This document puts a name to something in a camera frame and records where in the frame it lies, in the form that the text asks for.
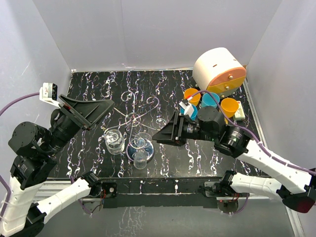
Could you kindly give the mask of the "blue wine glass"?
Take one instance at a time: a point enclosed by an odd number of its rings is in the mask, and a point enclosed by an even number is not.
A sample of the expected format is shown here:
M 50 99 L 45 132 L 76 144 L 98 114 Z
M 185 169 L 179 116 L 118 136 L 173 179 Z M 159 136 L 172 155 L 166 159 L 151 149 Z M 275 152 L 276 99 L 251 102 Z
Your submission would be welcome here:
M 220 97 L 216 93 L 211 92 L 211 94 L 212 96 L 210 96 L 208 93 L 203 95 L 201 102 L 202 107 L 212 106 L 217 108 L 217 103 L 220 102 Z
M 190 118 L 191 118 L 191 120 L 195 120 L 196 117 L 197 117 L 198 110 L 197 110 L 197 108 L 196 108 L 195 105 L 192 105 L 192 107 L 193 107 L 194 111 L 193 111 L 192 115 L 190 116 Z M 181 113 L 181 114 L 184 114 L 184 111 L 185 111 L 185 110 L 181 107 L 181 108 L 180 108 L 180 113 Z

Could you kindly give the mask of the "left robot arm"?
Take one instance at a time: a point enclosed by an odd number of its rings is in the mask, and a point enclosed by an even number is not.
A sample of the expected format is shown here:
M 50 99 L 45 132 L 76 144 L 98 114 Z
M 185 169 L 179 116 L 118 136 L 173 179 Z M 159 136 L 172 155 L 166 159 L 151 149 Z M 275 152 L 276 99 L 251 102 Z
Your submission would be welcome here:
M 90 130 L 114 107 L 108 100 L 80 101 L 60 95 L 61 103 L 52 112 L 50 128 L 23 122 L 13 131 L 8 144 L 16 153 L 10 170 L 7 194 L 0 210 L 3 237 L 34 237 L 48 220 L 73 202 L 102 192 L 102 181 L 88 172 L 70 186 L 39 202 L 38 190 L 57 162 L 54 157 L 80 130 Z

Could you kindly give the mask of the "clear ribbed wine glass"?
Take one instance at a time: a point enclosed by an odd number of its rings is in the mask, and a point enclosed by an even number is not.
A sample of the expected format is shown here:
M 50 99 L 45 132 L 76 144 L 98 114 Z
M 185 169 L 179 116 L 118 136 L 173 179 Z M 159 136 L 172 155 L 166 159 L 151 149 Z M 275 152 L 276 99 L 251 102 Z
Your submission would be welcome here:
M 145 169 L 148 157 L 153 151 L 151 136 L 146 132 L 140 132 L 134 136 L 130 145 L 135 150 L 132 155 L 134 167 L 139 170 Z

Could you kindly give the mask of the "yellow wine glass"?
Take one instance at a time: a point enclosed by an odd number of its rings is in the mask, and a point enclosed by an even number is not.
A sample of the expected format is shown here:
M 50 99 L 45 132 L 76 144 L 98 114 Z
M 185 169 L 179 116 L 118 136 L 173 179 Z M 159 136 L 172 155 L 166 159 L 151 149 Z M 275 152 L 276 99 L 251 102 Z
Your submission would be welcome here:
M 194 94 L 196 94 L 198 92 L 197 89 L 195 88 L 188 88 L 184 91 L 184 95 L 183 98 L 184 99 L 189 99 L 191 96 L 193 96 Z M 201 99 L 201 94 L 198 93 L 195 96 L 193 96 L 193 98 L 189 101 L 191 104 L 193 104 L 194 106 L 198 106 L 199 102 Z
M 230 119 L 232 118 L 239 108 L 238 102 L 233 98 L 225 98 L 221 101 L 221 108 L 225 112 L 225 115 Z

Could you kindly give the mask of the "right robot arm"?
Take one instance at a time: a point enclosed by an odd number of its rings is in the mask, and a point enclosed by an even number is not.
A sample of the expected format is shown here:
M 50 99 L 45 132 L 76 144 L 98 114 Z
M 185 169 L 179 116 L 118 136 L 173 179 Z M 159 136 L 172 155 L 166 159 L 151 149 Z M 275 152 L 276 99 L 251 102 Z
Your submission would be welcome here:
M 225 124 L 224 115 L 214 107 L 199 109 L 196 121 L 175 111 L 152 139 L 172 146 L 183 146 L 188 139 L 213 142 L 218 152 L 251 164 L 269 175 L 262 178 L 228 170 L 219 183 L 201 186 L 203 194 L 256 194 L 280 200 L 300 213 L 309 212 L 316 203 L 315 170 L 300 170 L 267 150 L 247 129 Z

